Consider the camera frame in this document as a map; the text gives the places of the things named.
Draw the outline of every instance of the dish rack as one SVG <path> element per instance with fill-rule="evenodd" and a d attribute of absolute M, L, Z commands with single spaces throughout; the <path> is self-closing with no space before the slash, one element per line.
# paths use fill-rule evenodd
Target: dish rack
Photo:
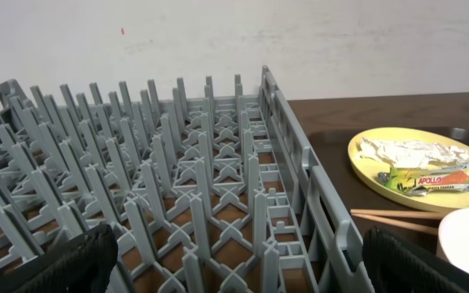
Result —
<path fill-rule="evenodd" d="M 131 102 L 122 81 L 122 103 L 103 103 L 93 83 L 94 104 L 77 105 L 61 85 L 66 106 L 34 86 L 37 107 L 17 81 L 0 85 L 0 276 L 106 222 L 110 292 L 147 273 L 159 292 L 211 290 L 211 276 L 218 291 L 284 292 L 294 270 L 311 291 L 373 291 L 362 238 L 267 67 L 257 94 L 240 75 L 230 97 L 211 77 L 205 98 L 187 98 L 182 78 L 172 101 L 147 85 Z M 226 265 L 228 245 L 248 258 Z"/>

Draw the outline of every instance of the white paper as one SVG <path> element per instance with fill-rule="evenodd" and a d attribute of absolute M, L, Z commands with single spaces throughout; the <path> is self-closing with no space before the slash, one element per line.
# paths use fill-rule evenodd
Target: white paper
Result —
<path fill-rule="evenodd" d="M 420 141 L 395 142 L 362 138 L 357 158 L 370 158 L 397 168 L 426 168 L 429 163 L 469 163 L 468 152 L 457 146 Z"/>

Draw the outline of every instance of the tabletop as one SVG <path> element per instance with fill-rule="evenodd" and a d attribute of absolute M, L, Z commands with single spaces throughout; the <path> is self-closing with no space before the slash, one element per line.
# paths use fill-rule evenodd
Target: tabletop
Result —
<path fill-rule="evenodd" d="M 388 126 L 435 128 L 437 133 L 450 128 L 469 130 L 469 93 L 295 100 L 289 104 L 348 210 L 410 210 L 378 195 L 355 175 L 347 155 L 348 142 L 355 133 Z M 353 220 L 362 234 L 378 225 L 431 252 L 436 250 L 435 236 L 356 217 Z M 439 225 L 439 221 L 409 221 Z"/>

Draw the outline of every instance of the snack bar package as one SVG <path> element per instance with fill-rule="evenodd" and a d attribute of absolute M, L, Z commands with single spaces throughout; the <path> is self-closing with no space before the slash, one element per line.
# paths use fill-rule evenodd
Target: snack bar package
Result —
<path fill-rule="evenodd" d="M 434 190 L 469 190 L 469 163 L 439 169 L 390 168 L 390 173 L 378 176 L 387 188 L 410 196 Z"/>

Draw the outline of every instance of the wooden stick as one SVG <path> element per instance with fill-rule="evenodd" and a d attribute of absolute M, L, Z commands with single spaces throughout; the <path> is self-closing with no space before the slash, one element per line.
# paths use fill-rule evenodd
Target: wooden stick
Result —
<path fill-rule="evenodd" d="M 397 226 L 397 227 L 401 227 L 401 228 L 405 228 L 405 229 L 409 229 L 409 230 L 413 230 L 413 231 L 423 232 L 423 233 L 426 233 L 426 234 L 437 235 L 437 232 L 439 231 L 437 228 L 428 227 L 428 226 L 425 226 L 425 225 L 418 225 L 418 224 L 404 222 L 404 221 L 388 219 L 388 218 L 384 218 L 384 217 L 381 217 L 381 216 L 360 215 L 360 214 L 354 214 L 353 216 L 358 216 L 358 217 L 361 217 L 363 219 L 368 219 L 368 220 L 372 220 L 372 221 L 377 221 L 379 223 L 394 225 L 394 226 Z"/>
<path fill-rule="evenodd" d="M 441 220 L 446 215 L 440 212 L 417 212 L 417 211 L 386 211 L 386 210 L 366 210 L 351 209 L 351 214 L 372 215 L 372 216 L 395 216 L 415 219 Z"/>

